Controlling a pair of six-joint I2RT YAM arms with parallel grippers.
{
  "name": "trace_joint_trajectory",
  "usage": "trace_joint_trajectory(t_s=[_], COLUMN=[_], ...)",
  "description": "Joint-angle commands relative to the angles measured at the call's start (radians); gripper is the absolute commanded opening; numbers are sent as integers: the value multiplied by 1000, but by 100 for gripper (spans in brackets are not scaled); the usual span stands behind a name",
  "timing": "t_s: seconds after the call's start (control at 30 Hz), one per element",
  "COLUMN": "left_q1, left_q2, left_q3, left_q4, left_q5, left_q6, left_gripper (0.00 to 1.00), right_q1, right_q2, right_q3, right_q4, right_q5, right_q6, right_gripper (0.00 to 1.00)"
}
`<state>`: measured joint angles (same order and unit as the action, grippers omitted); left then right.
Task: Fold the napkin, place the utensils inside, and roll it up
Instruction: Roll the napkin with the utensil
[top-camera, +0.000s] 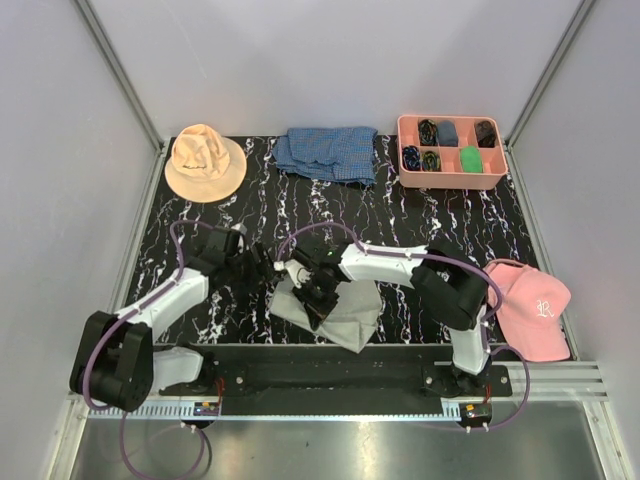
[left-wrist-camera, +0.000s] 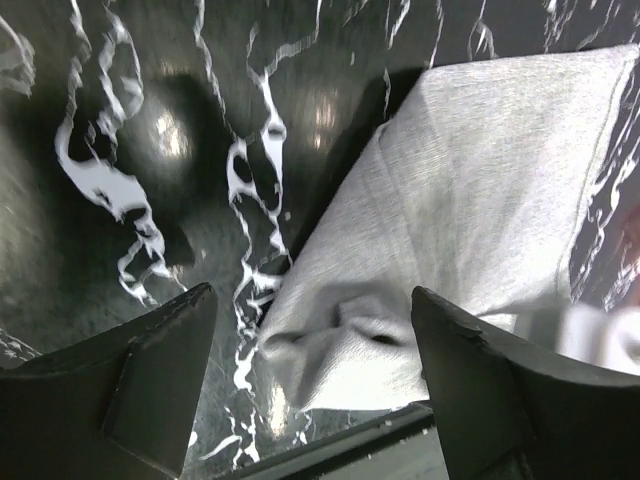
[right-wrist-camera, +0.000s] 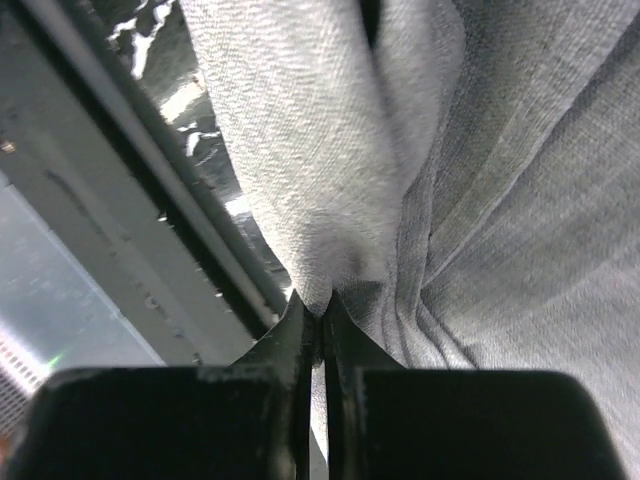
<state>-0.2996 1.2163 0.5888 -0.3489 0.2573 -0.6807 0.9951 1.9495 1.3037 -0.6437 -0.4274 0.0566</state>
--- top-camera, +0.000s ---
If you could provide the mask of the grey cloth napkin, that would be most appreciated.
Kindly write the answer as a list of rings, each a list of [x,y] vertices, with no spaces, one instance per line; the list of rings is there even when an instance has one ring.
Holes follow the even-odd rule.
[[[360,353],[378,328],[383,305],[374,281],[340,283],[336,307],[316,330],[292,289],[291,280],[281,281],[269,303],[269,312],[346,350]]]

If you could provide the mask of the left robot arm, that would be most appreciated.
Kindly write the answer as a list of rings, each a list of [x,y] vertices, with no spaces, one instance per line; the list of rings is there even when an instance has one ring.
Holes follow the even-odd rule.
[[[215,386],[216,372],[197,347],[155,350],[180,317],[222,288],[247,291],[274,278],[274,262],[260,242],[248,244],[242,225],[213,227],[191,256],[180,254],[171,276],[115,313],[96,311],[84,325],[69,387],[90,409],[137,410],[151,393],[182,384],[196,396]]]

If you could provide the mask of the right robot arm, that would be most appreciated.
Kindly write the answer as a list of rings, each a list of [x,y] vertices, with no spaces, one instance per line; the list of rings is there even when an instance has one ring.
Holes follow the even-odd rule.
[[[377,284],[412,289],[425,312],[445,326],[452,367],[430,383],[446,396],[476,396],[490,383],[486,338],[489,280],[448,243],[411,248],[329,245],[318,238],[299,242],[290,259],[278,261],[282,279],[271,314],[359,353],[371,338],[382,300]]]

